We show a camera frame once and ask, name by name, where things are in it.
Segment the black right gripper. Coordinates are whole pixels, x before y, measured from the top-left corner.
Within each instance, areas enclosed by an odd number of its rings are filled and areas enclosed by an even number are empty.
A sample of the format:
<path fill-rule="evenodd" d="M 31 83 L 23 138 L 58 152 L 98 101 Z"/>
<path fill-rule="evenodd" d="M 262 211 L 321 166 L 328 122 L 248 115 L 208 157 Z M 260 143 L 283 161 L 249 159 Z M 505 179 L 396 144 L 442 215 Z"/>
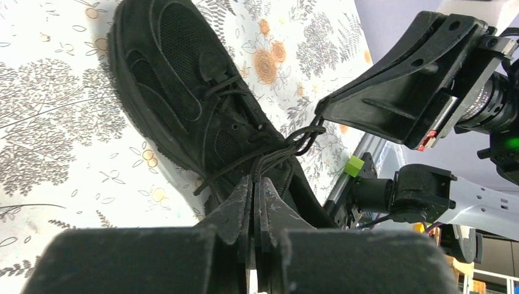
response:
<path fill-rule="evenodd" d="M 323 118 L 423 151 L 451 130 L 518 152 L 518 28 L 500 36 L 466 15 L 420 12 L 373 67 L 336 90 Z"/>

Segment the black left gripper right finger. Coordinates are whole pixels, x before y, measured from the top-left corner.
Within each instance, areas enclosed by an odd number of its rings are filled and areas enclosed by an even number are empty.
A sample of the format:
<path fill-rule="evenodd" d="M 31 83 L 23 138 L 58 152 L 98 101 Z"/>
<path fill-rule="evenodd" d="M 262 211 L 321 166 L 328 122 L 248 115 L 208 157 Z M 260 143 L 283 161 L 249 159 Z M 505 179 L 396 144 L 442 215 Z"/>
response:
<path fill-rule="evenodd" d="M 413 231 L 317 229 L 254 184 L 258 288 L 266 293 L 457 293 L 443 251 Z"/>

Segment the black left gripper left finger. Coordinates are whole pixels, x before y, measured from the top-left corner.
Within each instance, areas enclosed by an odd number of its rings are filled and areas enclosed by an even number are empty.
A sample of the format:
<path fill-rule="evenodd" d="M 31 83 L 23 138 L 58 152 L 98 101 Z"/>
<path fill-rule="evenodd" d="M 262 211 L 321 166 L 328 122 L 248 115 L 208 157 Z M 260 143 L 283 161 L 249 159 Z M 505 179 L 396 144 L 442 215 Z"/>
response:
<path fill-rule="evenodd" d="M 193 227 L 69 230 L 24 293 L 247 293 L 252 180 Z"/>

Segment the black shoelace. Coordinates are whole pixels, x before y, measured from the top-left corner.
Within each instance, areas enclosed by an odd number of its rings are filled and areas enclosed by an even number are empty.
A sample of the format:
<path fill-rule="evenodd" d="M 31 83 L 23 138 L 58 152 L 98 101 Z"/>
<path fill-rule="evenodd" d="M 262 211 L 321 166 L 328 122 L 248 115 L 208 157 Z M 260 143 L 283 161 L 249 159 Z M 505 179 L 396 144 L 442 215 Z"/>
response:
<path fill-rule="evenodd" d="M 249 175 L 253 176 L 254 181 L 257 181 L 265 172 L 289 159 L 290 157 L 301 156 L 305 154 L 312 147 L 312 144 L 315 142 L 316 138 L 326 132 L 326 128 L 323 126 L 323 113 L 329 104 L 330 99 L 328 98 L 318 102 L 314 111 L 315 117 L 308 126 L 300 128 L 291 133 L 288 137 L 285 138 L 283 143 L 272 146 L 263 146 L 262 148 L 248 153 L 226 165 L 225 167 L 219 169 L 213 175 L 204 179 L 200 187 L 193 191 L 193 195 L 198 196 L 217 178 L 250 160 L 253 160 L 253 164 Z"/>

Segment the black sneaker shoe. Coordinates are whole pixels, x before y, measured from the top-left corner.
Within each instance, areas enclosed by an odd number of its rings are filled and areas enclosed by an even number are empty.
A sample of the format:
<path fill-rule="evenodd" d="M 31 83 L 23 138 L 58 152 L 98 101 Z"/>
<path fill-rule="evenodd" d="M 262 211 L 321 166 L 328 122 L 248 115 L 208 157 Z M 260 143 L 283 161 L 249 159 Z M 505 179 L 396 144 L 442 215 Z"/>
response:
<path fill-rule="evenodd" d="M 198 174 L 201 184 L 236 159 L 285 140 L 191 1 L 121 2 L 108 45 L 119 99 L 136 128 L 170 161 Z M 206 188 L 211 192 L 206 214 L 231 195 L 252 164 L 234 168 Z M 297 156 L 263 177 L 309 224 L 335 227 Z"/>

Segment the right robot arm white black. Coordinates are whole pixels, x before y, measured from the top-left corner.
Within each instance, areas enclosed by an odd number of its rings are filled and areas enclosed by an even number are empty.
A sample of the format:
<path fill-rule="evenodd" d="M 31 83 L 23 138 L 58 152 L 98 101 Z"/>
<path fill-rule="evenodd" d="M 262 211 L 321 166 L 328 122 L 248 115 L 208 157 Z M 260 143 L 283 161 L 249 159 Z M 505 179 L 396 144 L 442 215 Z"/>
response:
<path fill-rule="evenodd" d="M 319 105 L 364 131 L 360 169 L 328 202 L 441 228 L 478 262 L 483 234 L 518 239 L 518 29 L 420 12 L 371 69 Z"/>

